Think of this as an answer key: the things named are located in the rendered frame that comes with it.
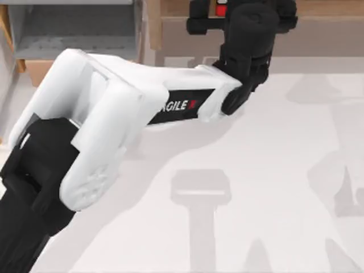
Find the red and white can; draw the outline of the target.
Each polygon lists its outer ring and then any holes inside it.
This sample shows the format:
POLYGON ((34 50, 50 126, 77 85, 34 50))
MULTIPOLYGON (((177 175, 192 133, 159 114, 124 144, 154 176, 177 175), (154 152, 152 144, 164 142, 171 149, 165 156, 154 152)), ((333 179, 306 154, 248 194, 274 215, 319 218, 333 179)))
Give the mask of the red and white can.
POLYGON ((228 0, 216 0, 215 1, 215 15, 224 17, 226 14, 228 0))

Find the drawer with grey pierced inside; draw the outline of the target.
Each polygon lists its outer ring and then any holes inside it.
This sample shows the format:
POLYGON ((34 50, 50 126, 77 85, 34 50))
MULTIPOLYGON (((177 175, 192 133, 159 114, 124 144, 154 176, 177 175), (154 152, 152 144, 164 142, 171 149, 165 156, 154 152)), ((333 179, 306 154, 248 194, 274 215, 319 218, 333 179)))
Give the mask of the drawer with grey pierced inside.
POLYGON ((136 59, 142 0, 0 0, 18 59, 53 60, 67 48, 136 59))

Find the pale wooden drawer front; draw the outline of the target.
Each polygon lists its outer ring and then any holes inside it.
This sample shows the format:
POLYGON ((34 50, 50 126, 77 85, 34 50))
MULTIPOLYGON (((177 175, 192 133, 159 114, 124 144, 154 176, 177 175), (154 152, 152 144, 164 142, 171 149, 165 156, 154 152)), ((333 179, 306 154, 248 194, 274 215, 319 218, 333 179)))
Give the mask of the pale wooden drawer front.
POLYGON ((52 66, 54 60, 16 59, 17 71, 28 73, 34 87, 38 87, 52 66))

